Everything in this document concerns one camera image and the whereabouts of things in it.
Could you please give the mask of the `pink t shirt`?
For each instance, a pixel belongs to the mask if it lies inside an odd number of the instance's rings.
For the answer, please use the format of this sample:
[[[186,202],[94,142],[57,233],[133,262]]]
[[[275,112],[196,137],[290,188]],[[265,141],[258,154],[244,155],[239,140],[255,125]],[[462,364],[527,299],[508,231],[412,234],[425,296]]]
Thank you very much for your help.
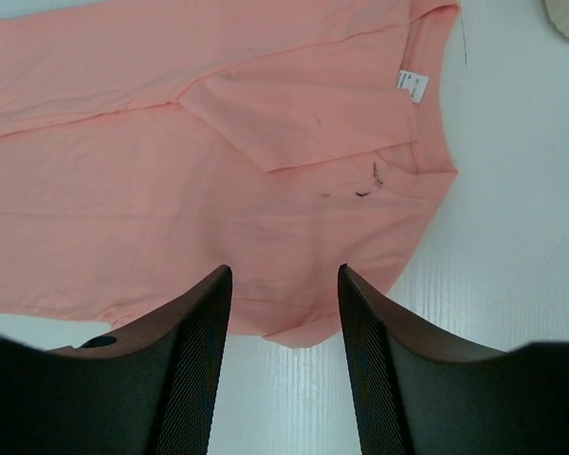
[[[215,267],[309,347],[389,290],[456,170],[454,1],[106,1],[0,20],[0,313],[123,326]]]

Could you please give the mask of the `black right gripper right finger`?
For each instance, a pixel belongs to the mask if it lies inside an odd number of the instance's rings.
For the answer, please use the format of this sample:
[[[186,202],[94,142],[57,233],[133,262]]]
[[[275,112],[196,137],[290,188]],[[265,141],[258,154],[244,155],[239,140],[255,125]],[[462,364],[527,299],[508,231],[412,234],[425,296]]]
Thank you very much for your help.
[[[365,454],[569,454],[569,342],[503,352],[382,295],[348,265],[340,322]]]

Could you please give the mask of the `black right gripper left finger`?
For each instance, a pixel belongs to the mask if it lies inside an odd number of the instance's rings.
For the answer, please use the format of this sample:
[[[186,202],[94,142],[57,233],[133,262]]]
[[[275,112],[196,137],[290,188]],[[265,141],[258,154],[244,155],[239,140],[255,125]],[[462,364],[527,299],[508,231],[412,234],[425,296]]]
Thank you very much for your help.
[[[204,454],[232,273],[82,346],[0,337],[0,454]]]

